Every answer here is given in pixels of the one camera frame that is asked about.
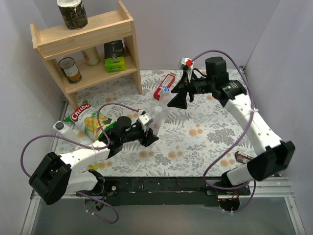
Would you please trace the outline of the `clear plastic bottle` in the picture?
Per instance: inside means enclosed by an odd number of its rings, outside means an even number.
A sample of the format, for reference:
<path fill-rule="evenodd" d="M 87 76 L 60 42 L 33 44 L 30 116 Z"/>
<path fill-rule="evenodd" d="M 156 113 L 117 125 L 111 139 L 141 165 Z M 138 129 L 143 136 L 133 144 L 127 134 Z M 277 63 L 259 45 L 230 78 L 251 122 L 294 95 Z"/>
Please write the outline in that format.
<path fill-rule="evenodd" d="M 160 92 L 160 102 L 164 105 L 167 105 L 172 99 L 171 91 L 169 93 L 166 93 L 164 89 L 162 89 Z"/>

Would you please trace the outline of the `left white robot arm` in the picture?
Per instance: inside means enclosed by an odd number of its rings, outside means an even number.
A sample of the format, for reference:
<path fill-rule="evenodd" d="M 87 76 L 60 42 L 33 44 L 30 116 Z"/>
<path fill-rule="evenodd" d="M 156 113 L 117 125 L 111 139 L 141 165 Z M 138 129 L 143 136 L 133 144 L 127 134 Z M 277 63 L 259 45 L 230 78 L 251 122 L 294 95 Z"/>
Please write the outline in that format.
<path fill-rule="evenodd" d="M 57 155 L 46 154 L 34 173 L 29 184 L 45 201 L 52 205 L 63 195 L 83 192 L 88 196 L 101 196 L 107 191 L 105 178 L 90 165 L 115 156 L 123 144 L 139 141 L 147 147 L 158 140 L 149 124 L 153 121 L 148 113 L 140 115 L 135 123 L 122 116 L 117 119 L 106 136 L 76 151 Z"/>

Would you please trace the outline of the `clear bottle cap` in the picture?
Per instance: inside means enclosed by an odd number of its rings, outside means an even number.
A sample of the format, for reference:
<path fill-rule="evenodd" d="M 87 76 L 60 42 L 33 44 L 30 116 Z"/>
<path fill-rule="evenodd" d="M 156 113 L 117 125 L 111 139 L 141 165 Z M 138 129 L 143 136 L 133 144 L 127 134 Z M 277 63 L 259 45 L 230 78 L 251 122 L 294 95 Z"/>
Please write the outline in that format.
<path fill-rule="evenodd" d="M 155 112 L 162 113 L 163 109 L 160 106 L 155 107 Z"/>

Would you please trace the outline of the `clear bottle with red label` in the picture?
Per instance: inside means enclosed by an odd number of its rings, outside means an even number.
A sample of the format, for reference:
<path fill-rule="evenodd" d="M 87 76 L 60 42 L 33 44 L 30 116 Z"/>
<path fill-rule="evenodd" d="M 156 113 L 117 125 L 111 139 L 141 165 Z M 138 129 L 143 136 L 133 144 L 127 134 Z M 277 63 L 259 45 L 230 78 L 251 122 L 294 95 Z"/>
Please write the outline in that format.
<path fill-rule="evenodd" d="M 153 130 L 154 135 L 158 135 L 158 132 L 161 127 L 161 122 L 164 119 L 165 111 L 163 109 L 162 113 L 157 113 L 155 110 L 152 113 L 153 122 L 150 125 L 150 128 Z"/>

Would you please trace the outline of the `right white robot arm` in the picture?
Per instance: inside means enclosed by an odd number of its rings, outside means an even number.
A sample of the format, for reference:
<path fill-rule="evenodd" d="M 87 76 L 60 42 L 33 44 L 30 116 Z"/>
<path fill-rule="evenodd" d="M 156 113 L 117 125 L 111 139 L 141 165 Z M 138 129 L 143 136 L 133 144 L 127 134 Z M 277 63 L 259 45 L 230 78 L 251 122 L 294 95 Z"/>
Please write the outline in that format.
<path fill-rule="evenodd" d="M 223 173 L 220 183 L 212 185 L 231 195 L 239 189 L 239 185 L 252 180 L 262 181 L 285 170 L 290 164 L 295 145 L 275 134 L 258 110 L 251 106 L 250 96 L 241 82 L 229 79 L 226 61 L 222 57 L 206 59 L 205 66 L 206 76 L 197 78 L 193 61 L 189 58 L 181 60 L 179 67 L 183 70 L 183 76 L 172 89 L 175 97 L 167 106 L 186 109 L 187 96 L 193 102 L 196 94 L 211 93 L 237 120 L 244 135 L 249 138 L 256 157 L 245 165 Z"/>

